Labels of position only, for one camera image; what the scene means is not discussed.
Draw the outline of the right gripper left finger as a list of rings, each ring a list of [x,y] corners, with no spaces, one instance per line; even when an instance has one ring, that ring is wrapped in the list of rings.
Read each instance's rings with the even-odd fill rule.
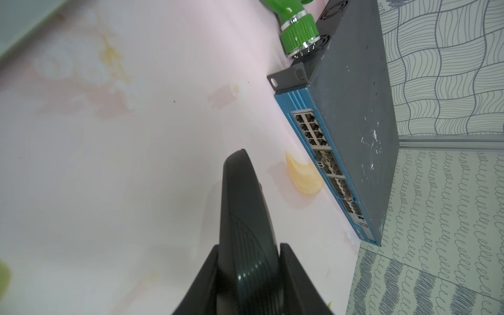
[[[216,315],[218,254],[214,245],[173,315]]]

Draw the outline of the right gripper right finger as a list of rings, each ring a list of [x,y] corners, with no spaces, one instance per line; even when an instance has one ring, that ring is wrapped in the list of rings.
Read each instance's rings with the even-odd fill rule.
[[[332,314],[286,243],[280,244],[280,268],[284,284],[284,314]]]

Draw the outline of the black wireless mouse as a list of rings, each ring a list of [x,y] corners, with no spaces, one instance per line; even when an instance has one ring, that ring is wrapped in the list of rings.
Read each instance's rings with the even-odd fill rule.
[[[218,254],[218,314],[282,314],[276,239],[261,185],[241,149],[223,165]]]

